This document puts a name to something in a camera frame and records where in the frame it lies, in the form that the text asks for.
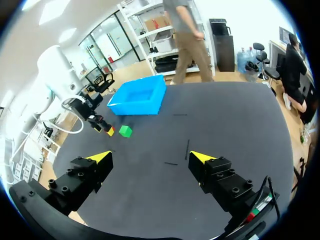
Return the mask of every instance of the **person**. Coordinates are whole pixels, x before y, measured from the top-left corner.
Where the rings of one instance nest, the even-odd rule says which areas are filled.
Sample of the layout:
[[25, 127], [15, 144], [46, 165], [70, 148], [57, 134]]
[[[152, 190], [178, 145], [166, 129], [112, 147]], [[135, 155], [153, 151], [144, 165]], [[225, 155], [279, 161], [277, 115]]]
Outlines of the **person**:
[[291, 44], [286, 46], [285, 66], [282, 76], [283, 100], [285, 107], [291, 110], [291, 104], [301, 113], [307, 110], [304, 96], [300, 92], [300, 74], [307, 73], [307, 67], [299, 54], [300, 48], [297, 37], [289, 34]]
[[194, 60], [200, 70], [202, 82], [213, 81], [210, 57], [205, 47], [205, 35], [197, 28], [188, 0], [163, 0], [164, 15], [176, 31], [179, 57], [176, 74], [171, 84], [182, 84], [186, 70]]

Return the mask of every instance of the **ceiling light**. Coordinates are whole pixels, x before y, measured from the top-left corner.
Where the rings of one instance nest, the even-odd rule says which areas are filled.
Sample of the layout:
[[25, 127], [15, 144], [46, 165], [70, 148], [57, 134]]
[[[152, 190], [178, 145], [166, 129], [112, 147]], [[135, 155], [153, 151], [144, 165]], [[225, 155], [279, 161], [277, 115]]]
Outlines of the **ceiling light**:
[[59, 37], [59, 43], [63, 43], [65, 41], [67, 41], [68, 39], [70, 39], [73, 34], [75, 33], [75, 31], [77, 30], [77, 28], [71, 28], [69, 30], [65, 30], [61, 36]]
[[8, 107], [8, 105], [11, 103], [13, 99], [14, 99], [14, 93], [11, 90], [7, 91], [0, 104], [0, 107], [3, 107], [3, 108]]
[[40, 0], [26, 0], [23, 7], [22, 7], [22, 11], [28, 10], [29, 8], [33, 7], [39, 1]]
[[53, 0], [51, 2], [48, 2], [44, 6], [39, 25], [60, 17], [69, 2], [70, 0]]

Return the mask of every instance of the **sneaker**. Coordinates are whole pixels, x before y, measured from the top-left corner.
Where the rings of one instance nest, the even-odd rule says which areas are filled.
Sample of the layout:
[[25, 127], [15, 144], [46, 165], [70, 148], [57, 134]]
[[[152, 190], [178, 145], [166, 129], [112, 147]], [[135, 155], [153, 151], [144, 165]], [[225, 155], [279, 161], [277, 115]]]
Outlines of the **sneaker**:
[[283, 97], [283, 100], [284, 100], [284, 104], [285, 104], [285, 107], [286, 107], [286, 109], [288, 109], [289, 111], [291, 110], [291, 102], [290, 102], [290, 100], [289, 100], [289, 98], [288, 98], [288, 94], [286, 94], [285, 92], [283, 93], [283, 95], [282, 95], [282, 97]]

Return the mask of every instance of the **computer monitor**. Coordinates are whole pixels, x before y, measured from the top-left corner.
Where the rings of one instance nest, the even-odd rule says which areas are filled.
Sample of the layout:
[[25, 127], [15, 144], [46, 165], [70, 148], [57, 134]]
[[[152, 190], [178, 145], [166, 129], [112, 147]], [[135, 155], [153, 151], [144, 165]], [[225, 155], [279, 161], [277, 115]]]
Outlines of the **computer monitor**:
[[285, 30], [282, 27], [279, 27], [279, 33], [280, 33], [280, 41], [284, 42], [285, 44], [289, 44], [290, 43], [289, 34], [291, 32], [289, 32], [288, 30]]

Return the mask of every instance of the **blue plastic bin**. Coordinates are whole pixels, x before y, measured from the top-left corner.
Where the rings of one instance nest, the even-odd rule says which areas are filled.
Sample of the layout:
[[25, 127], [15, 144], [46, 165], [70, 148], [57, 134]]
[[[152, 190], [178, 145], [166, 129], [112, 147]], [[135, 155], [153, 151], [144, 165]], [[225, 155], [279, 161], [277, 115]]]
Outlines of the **blue plastic bin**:
[[157, 115], [166, 92], [163, 75], [124, 83], [107, 106], [115, 115]]

